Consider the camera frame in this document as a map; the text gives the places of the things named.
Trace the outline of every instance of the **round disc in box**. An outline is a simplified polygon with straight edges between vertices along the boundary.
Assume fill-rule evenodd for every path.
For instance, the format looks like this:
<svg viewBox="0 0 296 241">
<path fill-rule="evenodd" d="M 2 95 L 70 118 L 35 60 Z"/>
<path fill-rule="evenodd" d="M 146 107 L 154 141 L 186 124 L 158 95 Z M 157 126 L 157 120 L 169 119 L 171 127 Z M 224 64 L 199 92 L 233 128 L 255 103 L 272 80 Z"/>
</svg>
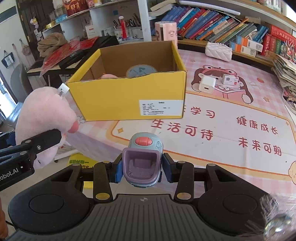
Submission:
<svg viewBox="0 0 296 241">
<path fill-rule="evenodd" d="M 138 64 L 130 67 L 126 72 L 127 78 L 143 76 L 146 74 L 156 73 L 157 70 L 148 64 Z"/>
</svg>

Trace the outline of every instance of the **white quilted purse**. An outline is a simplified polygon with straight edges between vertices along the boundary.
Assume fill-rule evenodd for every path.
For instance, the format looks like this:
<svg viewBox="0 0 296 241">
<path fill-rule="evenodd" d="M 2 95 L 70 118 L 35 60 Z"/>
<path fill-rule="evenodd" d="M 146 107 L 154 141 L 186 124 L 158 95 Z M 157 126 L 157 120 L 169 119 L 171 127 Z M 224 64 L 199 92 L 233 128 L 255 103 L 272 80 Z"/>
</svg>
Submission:
<svg viewBox="0 0 296 241">
<path fill-rule="evenodd" d="M 208 42 L 205 47 L 205 54 L 209 57 L 230 61 L 232 58 L 232 48 L 224 44 Z"/>
</svg>

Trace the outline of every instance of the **tablecloth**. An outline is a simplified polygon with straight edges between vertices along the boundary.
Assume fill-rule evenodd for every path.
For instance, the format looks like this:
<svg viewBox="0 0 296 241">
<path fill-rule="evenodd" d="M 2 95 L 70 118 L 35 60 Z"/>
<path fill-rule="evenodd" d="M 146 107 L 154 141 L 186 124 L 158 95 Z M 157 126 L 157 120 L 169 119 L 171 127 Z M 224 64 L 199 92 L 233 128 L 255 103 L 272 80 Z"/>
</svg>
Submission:
<svg viewBox="0 0 296 241">
<path fill-rule="evenodd" d="M 196 167 L 217 163 L 266 192 L 296 196 L 296 127 L 277 77 L 234 60 L 179 53 L 188 71 L 183 119 L 86 122 L 67 93 L 80 122 L 67 141 L 90 158 L 114 161 L 132 134 L 148 131 L 161 138 L 175 161 Z M 240 86 L 222 85 L 223 73 L 239 76 Z M 216 78 L 212 95 L 197 91 L 203 75 Z M 166 180 L 155 186 L 170 193 L 176 188 Z M 195 183 L 195 196 L 203 192 L 203 184 Z"/>
</svg>

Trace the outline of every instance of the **dark wooden door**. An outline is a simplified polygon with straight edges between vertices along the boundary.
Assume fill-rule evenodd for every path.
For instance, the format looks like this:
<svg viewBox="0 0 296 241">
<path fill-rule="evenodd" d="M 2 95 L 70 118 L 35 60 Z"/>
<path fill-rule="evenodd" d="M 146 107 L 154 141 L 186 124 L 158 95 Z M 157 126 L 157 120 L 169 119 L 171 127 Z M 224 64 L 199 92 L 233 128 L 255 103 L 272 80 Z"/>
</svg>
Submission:
<svg viewBox="0 0 296 241">
<path fill-rule="evenodd" d="M 34 33 L 35 26 L 30 23 L 30 20 L 36 17 L 39 24 L 38 32 L 42 31 L 50 23 L 49 14 L 54 11 L 52 0 L 17 0 L 17 8 L 25 36 L 37 60 L 39 58 L 38 41 Z"/>
</svg>

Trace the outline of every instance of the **toy car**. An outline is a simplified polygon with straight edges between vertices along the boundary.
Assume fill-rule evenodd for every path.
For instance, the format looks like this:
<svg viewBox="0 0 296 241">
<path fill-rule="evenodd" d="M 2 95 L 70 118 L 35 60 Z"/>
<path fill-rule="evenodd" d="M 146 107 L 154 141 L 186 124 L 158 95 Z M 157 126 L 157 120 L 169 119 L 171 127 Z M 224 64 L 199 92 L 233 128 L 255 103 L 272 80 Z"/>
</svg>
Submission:
<svg viewBox="0 0 296 241">
<path fill-rule="evenodd" d="M 157 135 L 139 132 L 132 136 L 122 152 L 123 175 L 136 187 L 149 187 L 161 175 L 163 144 Z"/>
</svg>

